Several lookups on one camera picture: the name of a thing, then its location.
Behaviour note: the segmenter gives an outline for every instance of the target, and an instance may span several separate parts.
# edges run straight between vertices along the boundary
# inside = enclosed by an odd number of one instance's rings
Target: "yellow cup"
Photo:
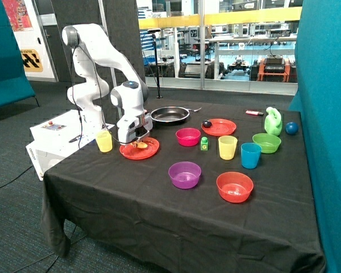
[[[109,131],[100,131],[96,134],[98,148],[102,152],[110,152],[113,149],[113,140]]]
[[[238,144],[238,139],[234,136],[230,136],[230,135],[220,136],[218,139],[218,148],[220,152],[220,157],[224,160],[233,159],[237,144]]]

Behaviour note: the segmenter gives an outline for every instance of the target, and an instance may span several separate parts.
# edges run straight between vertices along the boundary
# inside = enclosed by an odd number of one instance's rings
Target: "yellow sign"
[[[43,66],[40,62],[39,54],[34,49],[20,50],[23,59],[25,72],[42,72]]]
[[[250,10],[230,13],[205,14],[205,25],[280,22],[299,20],[302,7]],[[167,18],[139,19],[139,29],[199,26],[199,14]]]

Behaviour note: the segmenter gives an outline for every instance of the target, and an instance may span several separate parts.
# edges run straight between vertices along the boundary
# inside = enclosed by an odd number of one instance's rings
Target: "marker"
[[[75,138],[72,138],[72,139],[69,141],[69,143],[72,143],[72,142],[75,142],[75,141],[79,140],[80,137],[81,137],[81,135],[78,135],[78,136],[76,136]]]
[[[250,111],[250,110],[247,110],[245,113],[247,113],[249,115],[264,115],[264,113],[262,113],[262,112]]]

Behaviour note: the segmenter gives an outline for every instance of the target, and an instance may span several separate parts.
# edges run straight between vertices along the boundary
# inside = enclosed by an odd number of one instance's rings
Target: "orange machine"
[[[259,65],[258,81],[289,82],[290,62],[280,55],[269,55]]]

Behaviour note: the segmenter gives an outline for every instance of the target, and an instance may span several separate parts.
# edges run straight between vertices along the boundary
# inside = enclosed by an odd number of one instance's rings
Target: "orange plate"
[[[132,160],[142,160],[142,159],[150,158],[158,151],[159,149],[158,140],[154,138],[145,138],[143,142],[148,145],[147,148],[141,149],[141,148],[135,148],[132,145],[128,145],[128,146],[121,145],[120,153],[124,157],[132,159]]]
[[[214,118],[209,119],[209,121],[212,123],[210,128],[206,128],[201,125],[203,131],[209,135],[221,137],[223,135],[231,135],[236,130],[236,124],[227,119]]]

